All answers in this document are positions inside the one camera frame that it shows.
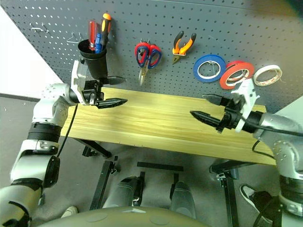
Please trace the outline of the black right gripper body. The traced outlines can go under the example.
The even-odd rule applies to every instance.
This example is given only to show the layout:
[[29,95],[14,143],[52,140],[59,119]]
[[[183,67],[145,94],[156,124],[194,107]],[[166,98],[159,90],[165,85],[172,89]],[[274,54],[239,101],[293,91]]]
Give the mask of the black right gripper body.
[[221,97],[220,105],[224,106],[224,115],[220,120],[219,125],[216,127],[216,130],[219,133],[222,133],[224,128],[235,129],[241,119],[241,109],[243,107],[243,99],[228,99]]

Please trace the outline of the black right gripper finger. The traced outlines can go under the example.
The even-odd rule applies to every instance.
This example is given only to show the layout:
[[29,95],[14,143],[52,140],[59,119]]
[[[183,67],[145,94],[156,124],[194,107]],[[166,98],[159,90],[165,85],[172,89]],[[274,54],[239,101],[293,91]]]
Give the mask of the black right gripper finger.
[[202,95],[203,99],[206,99],[208,102],[218,105],[218,106],[226,106],[229,102],[228,98],[225,98],[223,96],[214,95],[214,94],[208,94],[208,95]]
[[212,117],[210,114],[201,112],[201,111],[190,111],[191,115],[196,118],[198,121],[205,123],[209,126],[216,128],[217,130],[223,130],[224,127],[221,124],[221,120]]

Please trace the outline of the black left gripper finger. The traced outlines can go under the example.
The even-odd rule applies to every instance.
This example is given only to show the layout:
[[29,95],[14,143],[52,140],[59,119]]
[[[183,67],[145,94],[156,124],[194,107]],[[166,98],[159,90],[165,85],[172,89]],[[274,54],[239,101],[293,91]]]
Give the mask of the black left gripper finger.
[[99,81],[103,85],[118,85],[126,82],[126,79],[123,77],[111,76],[111,77],[102,77],[99,79]]
[[122,99],[122,98],[109,98],[103,101],[97,101],[97,108],[98,109],[113,108],[116,106],[123,105],[127,101],[128,101],[127,99]]

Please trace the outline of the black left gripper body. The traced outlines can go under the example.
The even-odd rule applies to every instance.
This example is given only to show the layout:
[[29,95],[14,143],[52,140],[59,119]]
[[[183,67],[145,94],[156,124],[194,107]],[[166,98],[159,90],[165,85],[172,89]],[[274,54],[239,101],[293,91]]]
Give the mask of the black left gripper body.
[[104,93],[101,91],[102,87],[103,84],[98,80],[85,81],[82,94],[86,105],[99,106],[104,99]]

